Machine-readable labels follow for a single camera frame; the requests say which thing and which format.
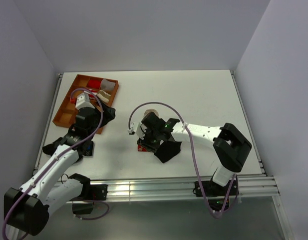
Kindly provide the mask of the beige red sock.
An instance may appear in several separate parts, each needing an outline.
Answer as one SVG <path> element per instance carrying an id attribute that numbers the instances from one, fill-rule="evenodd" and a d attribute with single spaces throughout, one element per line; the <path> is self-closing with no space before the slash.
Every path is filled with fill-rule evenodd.
<path id="1" fill-rule="evenodd" d="M 151 109 L 147 109 L 147 110 L 144 112 L 143 117 L 146 117 L 146 116 L 147 116 L 148 114 L 150 114 L 150 113 L 154 113 L 157 117 L 159 117 L 158 112 L 157 112 L 155 109 L 152 109 L 152 108 L 151 108 Z M 147 127 L 141 125 L 141 130 L 142 130 L 143 133 L 146 132 L 146 129 L 147 129 Z M 139 143 L 137 144 L 137 150 L 138 150 L 139 152 L 148 152 L 148 150 L 146 150 L 146 148 L 143 147 L 143 146 L 141 146 Z"/>

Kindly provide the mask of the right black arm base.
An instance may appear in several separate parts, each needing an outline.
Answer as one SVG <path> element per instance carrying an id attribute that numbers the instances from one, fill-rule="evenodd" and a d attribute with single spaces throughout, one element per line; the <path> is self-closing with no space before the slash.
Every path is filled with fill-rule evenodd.
<path id="1" fill-rule="evenodd" d="M 235 196 L 234 201 L 237 200 L 239 190 L 238 183 L 236 180 L 233 181 L 231 187 L 229 187 L 230 181 L 227 183 L 226 186 L 220 186 L 210 180 L 202 181 L 202 186 L 204 188 L 205 195 L 208 198 L 209 206 L 214 211 L 221 211 L 228 189 L 230 189 L 229 196 L 226 201 L 224 211 L 227 211 L 231 206 L 230 197 Z"/>

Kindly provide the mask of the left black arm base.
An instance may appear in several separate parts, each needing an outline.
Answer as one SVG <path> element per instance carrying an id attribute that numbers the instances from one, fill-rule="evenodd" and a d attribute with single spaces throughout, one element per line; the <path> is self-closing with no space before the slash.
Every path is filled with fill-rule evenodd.
<path id="1" fill-rule="evenodd" d="M 108 193 L 107 190 L 107 184 L 91 185 L 85 189 L 81 195 L 73 199 L 72 213 L 74 216 L 86 221 L 97 220 L 106 216 L 110 210 L 109 204 L 105 202 Z M 87 217 L 87 215 L 92 214 L 94 210 L 101 206 L 104 206 L 105 210 L 102 215 Z"/>

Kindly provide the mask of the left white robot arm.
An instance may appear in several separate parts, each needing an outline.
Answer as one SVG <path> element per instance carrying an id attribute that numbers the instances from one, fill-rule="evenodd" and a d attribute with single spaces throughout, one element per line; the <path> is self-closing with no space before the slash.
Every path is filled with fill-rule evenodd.
<path id="1" fill-rule="evenodd" d="M 61 186 L 54 185 L 72 164 L 86 155 L 94 135 L 106 124 L 103 118 L 104 113 L 97 108 L 82 107 L 67 134 L 50 144 L 54 149 L 46 164 L 21 187 L 5 193 L 3 239 L 7 239 L 7 226 L 36 236 L 65 203 L 76 198 L 85 200 L 91 195 L 90 179 L 78 173 Z"/>

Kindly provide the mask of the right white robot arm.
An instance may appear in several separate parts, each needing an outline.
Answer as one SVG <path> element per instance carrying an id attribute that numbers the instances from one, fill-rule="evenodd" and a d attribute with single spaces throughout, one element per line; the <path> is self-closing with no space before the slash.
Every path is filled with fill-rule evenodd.
<path id="1" fill-rule="evenodd" d="M 247 138 L 231 123 L 210 127 L 183 123 L 177 118 L 164 121 L 153 112 L 148 113 L 136 127 L 138 145 L 152 152 L 166 163 L 188 142 L 214 149 L 220 161 L 210 182 L 211 192 L 221 195 L 234 174 L 241 172 L 252 149 Z"/>

